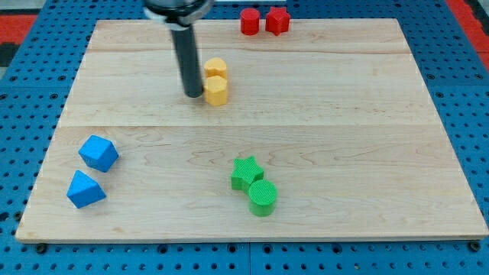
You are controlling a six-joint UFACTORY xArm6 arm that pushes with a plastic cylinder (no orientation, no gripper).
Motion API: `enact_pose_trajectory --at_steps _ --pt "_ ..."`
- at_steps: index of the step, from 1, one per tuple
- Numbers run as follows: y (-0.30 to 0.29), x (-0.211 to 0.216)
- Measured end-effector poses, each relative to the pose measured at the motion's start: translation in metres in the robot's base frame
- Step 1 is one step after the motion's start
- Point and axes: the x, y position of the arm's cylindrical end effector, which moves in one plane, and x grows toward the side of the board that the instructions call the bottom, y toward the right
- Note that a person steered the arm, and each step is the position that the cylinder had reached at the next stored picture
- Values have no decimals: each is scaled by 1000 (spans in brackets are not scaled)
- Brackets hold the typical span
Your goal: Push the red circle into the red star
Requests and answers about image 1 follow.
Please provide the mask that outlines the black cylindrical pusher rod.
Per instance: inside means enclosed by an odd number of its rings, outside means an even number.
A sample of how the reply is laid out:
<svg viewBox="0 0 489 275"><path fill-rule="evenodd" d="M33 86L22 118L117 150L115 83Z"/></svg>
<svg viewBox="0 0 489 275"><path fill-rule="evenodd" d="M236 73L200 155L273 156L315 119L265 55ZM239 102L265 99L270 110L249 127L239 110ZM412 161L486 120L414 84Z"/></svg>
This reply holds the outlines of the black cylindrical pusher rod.
<svg viewBox="0 0 489 275"><path fill-rule="evenodd" d="M171 31L174 50L180 69L183 91L190 98L202 95L202 76L193 26Z"/></svg>

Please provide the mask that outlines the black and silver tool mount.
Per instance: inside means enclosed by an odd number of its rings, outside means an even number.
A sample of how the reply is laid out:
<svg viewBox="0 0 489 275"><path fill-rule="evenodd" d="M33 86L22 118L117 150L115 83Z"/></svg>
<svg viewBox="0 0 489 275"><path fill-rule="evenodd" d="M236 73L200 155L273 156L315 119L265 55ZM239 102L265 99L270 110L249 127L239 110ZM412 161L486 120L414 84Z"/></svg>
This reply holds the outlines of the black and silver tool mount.
<svg viewBox="0 0 489 275"><path fill-rule="evenodd" d="M214 0L143 0L143 11L153 21L182 31L209 13Z"/></svg>

